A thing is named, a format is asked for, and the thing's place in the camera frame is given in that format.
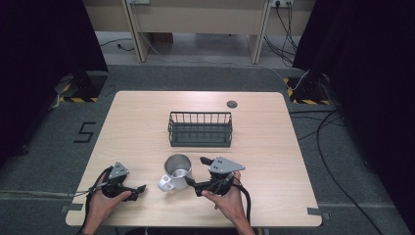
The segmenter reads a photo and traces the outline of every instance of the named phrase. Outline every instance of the power strip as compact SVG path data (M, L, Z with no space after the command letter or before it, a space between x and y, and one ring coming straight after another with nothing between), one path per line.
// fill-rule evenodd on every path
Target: power strip
M294 0L272 0L271 7L275 7L277 1L280 2L280 8L288 8L289 4L291 4L291 6L294 4Z

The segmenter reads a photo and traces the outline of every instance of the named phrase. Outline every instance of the gray carpet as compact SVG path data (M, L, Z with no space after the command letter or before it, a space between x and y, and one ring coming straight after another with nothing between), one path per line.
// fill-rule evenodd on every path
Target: gray carpet
M266 69L109 66L110 73L96 103L62 102L53 109L28 145L26 156L9 158L0 169L0 189L74 193L86 168L111 102L119 90L205 90L281 92L290 112L331 111L333 105L299 105L289 101L284 82ZM301 76L300 70L278 70ZM330 177L318 152L316 133L328 113L292 113L311 184L321 211L330 218L316 228L275 228L270 234L378 234ZM352 134L337 112L320 130L319 145L332 174L377 224L383 234L410 234L377 175L365 164ZM73 143L94 132L89 143ZM0 234L75 234L67 226L63 206L71 199L0 193ZM98 234L123 234L129 228L103 227Z

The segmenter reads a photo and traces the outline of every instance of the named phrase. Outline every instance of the light wood tabletop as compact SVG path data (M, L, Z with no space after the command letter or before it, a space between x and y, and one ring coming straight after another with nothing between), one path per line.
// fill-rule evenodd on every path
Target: light wood tabletop
M237 102L235 109L228 101ZM230 148L170 147L170 112L231 112ZM200 157L218 156L246 167L241 182L252 198L252 227L318 226L317 209L299 143L284 97L276 92L120 91L115 95L78 191L91 187L116 162L129 169L125 187L147 188L136 202L118 204L106 225L230 227L232 223L195 190L163 192L158 184L163 164L174 154L192 162L196 182L208 181ZM73 199L84 204L85 197ZM81 225L85 211L69 211L67 224Z

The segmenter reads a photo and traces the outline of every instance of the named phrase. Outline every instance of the metal mug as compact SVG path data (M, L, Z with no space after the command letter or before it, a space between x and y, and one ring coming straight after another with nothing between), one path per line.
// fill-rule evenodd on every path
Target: metal mug
M184 155L170 156L164 163L165 175L159 182L159 188L167 192L172 189L185 189L188 187L184 176L192 177L192 164Z

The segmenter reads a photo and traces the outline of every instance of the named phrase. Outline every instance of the person's arm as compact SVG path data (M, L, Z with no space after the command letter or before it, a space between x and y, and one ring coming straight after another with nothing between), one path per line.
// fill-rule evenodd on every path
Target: person's arm
M241 179L241 173L239 171L234 172L234 174L235 178ZM235 184L239 184L237 179L234 179ZM223 196L211 195L207 190L204 190L202 195L214 202L214 208L216 210L220 209L220 211L235 225L239 234L255 234L245 216L241 190L236 187L231 187L229 192Z
M101 184L104 178L105 174L101 177L98 184ZM96 190L89 204L88 217L86 218L85 227L82 229L82 234L95 234L101 223L113 212L115 206L130 195L130 191L125 191L115 198L107 198L101 190Z

